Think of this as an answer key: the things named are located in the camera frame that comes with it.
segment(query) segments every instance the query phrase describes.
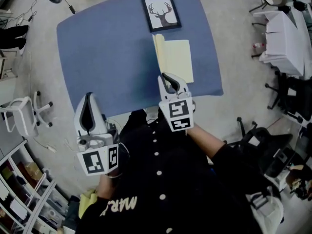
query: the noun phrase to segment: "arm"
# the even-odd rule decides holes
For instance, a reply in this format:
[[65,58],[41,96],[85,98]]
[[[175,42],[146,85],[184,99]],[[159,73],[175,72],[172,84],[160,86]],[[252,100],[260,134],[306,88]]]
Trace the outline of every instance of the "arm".
[[210,159],[225,145],[223,141],[207,133],[196,124],[187,130],[187,134]]
[[101,175],[97,187],[97,201],[90,205],[83,214],[76,229],[76,234],[90,232],[90,226],[96,230],[98,225],[103,225],[105,217],[100,217],[100,215],[106,209],[114,191],[113,180],[106,175]]
[[[239,148],[226,145],[197,125],[188,129],[187,133],[212,160],[217,176],[229,188],[251,195],[265,191],[272,185]],[[273,190],[275,195],[279,195],[278,189],[274,186]]]

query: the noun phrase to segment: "picture frame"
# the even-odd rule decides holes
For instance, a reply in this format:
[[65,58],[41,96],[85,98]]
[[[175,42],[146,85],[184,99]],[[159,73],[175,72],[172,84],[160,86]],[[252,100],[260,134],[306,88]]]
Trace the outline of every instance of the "picture frame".
[[141,0],[151,32],[181,28],[174,0]]

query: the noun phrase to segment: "gray floor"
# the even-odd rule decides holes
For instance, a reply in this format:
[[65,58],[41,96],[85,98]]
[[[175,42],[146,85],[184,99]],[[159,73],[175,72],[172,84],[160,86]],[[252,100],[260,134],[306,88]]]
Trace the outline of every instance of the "gray floor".
[[[33,1],[13,0],[10,9],[17,16],[27,11]],[[67,1],[79,12],[105,0]],[[266,89],[264,84],[273,83],[273,70],[250,57],[252,43],[262,41],[263,29],[261,26],[251,25],[254,19],[248,10],[259,5],[260,0],[201,2],[214,37],[224,95],[196,97],[195,121],[221,139],[237,140],[240,137],[236,122],[238,116],[243,118],[247,127],[251,126],[253,120],[260,126],[268,127],[281,117],[278,111],[267,110],[268,103],[272,102],[273,92]],[[75,158],[77,145],[73,126],[74,109],[62,74],[56,35],[57,24],[70,17],[71,12],[65,2],[53,4],[49,0],[38,0],[34,10],[37,10],[37,14],[30,23],[25,53],[14,62],[19,76],[16,97],[40,90],[42,103],[53,101],[54,106],[46,115],[53,122],[53,127],[47,129],[40,126],[37,140],[44,145],[53,146],[57,152],[40,147],[32,139],[29,139],[29,147],[42,166],[50,169],[66,194],[79,195],[89,187],[94,187],[98,177],[87,178]],[[128,115],[123,114],[113,119],[123,126]],[[288,132],[291,126],[291,122],[282,119],[270,131],[276,134]]]

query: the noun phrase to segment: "notepad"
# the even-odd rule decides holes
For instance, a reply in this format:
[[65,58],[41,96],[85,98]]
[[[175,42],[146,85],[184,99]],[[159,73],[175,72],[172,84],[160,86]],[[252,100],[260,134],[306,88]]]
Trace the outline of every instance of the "notepad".
[[186,83],[194,82],[189,41],[165,41],[162,34],[153,35],[153,40],[160,72],[174,74]]

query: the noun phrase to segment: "blue tablecloth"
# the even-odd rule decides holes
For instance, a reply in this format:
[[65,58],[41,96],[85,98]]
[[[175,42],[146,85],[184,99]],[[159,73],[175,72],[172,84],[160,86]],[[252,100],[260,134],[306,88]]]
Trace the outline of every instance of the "blue tablecloth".
[[[182,27],[166,40],[188,39],[193,96],[222,95],[214,40],[200,0],[174,0]],[[74,110],[87,92],[107,116],[158,105],[160,74],[141,0],[108,0],[58,24],[58,50]]]

